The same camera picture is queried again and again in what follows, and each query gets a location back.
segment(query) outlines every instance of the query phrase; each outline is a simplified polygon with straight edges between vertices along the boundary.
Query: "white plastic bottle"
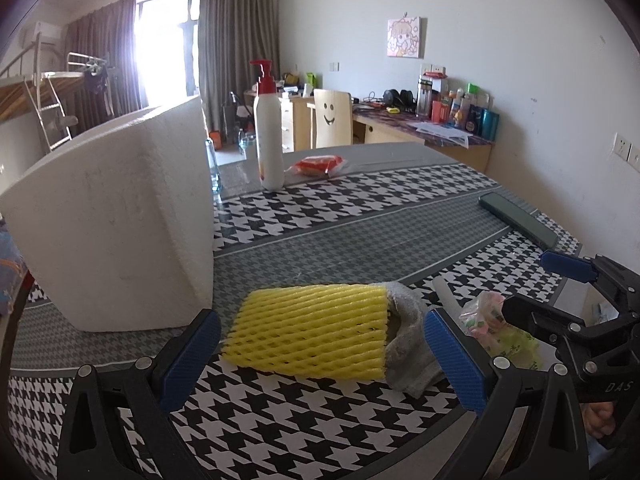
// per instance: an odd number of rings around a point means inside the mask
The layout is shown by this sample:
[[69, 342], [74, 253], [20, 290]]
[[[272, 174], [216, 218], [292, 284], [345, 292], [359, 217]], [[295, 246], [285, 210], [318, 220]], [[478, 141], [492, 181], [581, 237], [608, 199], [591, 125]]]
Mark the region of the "white plastic bottle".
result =
[[271, 76], [271, 61], [257, 59], [251, 64], [262, 68], [262, 76], [258, 79], [258, 97], [254, 101], [260, 182], [264, 189], [277, 191], [284, 186], [280, 100], [276, 94], [276, 81]]

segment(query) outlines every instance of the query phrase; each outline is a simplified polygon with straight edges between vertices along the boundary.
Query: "desk drawer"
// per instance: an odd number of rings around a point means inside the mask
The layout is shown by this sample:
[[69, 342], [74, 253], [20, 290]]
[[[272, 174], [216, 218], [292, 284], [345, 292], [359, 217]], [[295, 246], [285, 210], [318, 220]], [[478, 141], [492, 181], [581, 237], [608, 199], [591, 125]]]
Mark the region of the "desk drawer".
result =
[[283, 101], [281, 110], [282, 110], [282, 123], [293, 124], [293, 103]]
[[367, 124], [365, 128], [365, 144], [380, 144], [382, 142], [416, 142], [424, 146], [424, 140], [420, 137], [414, 137], [393, 128], [386, 126], [370, 126]]
[[295, 144], [293, 141], [293, 125], [282, 123], [282, 145], [283, 151], [293, 152], [295, 150]]

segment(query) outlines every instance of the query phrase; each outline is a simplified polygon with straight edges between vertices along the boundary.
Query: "houndstooth tablecloth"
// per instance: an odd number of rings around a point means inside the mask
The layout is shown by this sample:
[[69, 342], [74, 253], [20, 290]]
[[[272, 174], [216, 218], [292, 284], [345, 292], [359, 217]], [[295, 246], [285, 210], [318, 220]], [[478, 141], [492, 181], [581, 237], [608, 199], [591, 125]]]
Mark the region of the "houndstooth tablecloth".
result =
[[[230, 168], [235, 177], [229, 180], [236, 179], [230, 188], [245, 192], [231, 193], [216, 208], [213, 306], [223, 333], [242, 298], [269, 286], [397, 280], [429, 303], [431, 280], [441, 275], [460, 303], [482, 290], [556, 300], [563, 281], [540, 267], [541, 251], [481, 209], [478, 197], [501, 193], [558, 233], [560, 250], [577, 254], [578, 241], [552, 219], [427, 148], [337, 151], [360, 161], [353, 173], [328, 182], [298, 179], [278, 193], [257, 190], [255, 182], [238, 185], [238, 175], [251, 173], [249, 163]], [[12, 361], [11, 434], [28, 463], [54, 478], [76, 368], [87, 361], [126, 367], [158, 352], [180, 330], [86, 334], [73, 329], [37, 286], [30, 301]], [[171, 419], [212, 478], [324, 480], [368, 478], [425, 445], [461, 413], [447, 381], [414, 400], [378, 381], [265, 374], [213, 355]], [[156, 477], [127, 410], [122, 421], [142, 470]]]

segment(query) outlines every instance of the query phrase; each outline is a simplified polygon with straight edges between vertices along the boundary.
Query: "human hand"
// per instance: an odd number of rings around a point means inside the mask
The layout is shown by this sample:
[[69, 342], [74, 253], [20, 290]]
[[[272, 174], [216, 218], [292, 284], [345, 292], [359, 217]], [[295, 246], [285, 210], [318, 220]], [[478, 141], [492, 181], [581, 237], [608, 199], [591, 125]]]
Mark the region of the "human hand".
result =
[[584, 431], [593, 438], [610, 435], [616, 429], [613, 419], [613, 402], [594, 402], [582, 405]]

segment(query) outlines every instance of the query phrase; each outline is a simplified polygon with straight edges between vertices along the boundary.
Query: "electrical outlet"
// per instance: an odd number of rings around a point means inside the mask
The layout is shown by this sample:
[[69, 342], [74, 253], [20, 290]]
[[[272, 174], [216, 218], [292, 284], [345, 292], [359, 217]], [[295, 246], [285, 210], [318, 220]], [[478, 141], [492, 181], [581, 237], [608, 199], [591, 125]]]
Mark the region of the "electrical outlet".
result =
[[613, 153], [621, 157], [623, 160], [628, 160], [629, 151], [631, 150], [631, 142], [625, 139], [620, 134], [616, 134], [616, 140], [613, 144]]
[[638, 173], [640, 173], [640, 147], [633, 145], [631, 146], [627, 163]]

